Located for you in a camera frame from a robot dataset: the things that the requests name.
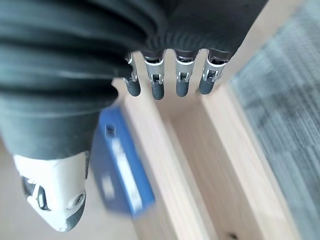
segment blue binder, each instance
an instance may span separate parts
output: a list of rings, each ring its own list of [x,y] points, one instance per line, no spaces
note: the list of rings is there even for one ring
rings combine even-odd
[[[90,166],[107,209],[136,217],[155,202],[119,106],[100,114]]]

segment white label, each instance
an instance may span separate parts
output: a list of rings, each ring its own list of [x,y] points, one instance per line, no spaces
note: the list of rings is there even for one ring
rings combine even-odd
[[[121,177],[123,179],[124,186],[126,188],[132,208],[136,212],[143,207],[142,199],[141,199],[136,181],[132,174],[127,156],[118,138],[114,138],[112,140],[112,150],[113,150],[113,153],[115,154],[116,163],[119,168]]]

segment wooden board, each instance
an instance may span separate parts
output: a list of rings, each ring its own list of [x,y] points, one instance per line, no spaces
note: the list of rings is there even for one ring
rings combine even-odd
[[[172,119],[220,240],[300,239],[279,186],[226,86]]]
[[[134,222],[139,239],[217,240],[213,228],[207,231],[150,92],[125,97],[123,110],[156,198],[156,205]]]

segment gray carpet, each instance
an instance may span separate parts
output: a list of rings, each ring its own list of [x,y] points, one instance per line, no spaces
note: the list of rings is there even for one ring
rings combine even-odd
[[[320,1],[231,81],[303,240],[320,239]]]

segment robotic hand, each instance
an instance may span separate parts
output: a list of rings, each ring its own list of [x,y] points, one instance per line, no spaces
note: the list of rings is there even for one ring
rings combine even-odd
[[[1,0],[1,136],[34,210],[61,232],[80,220],[99,113],[118,95],[113,78],[140,93],[132,52],[160,100],[165,50],[176,53],[183,97],[207,49],[199,91],[208,94],[266,1]]]

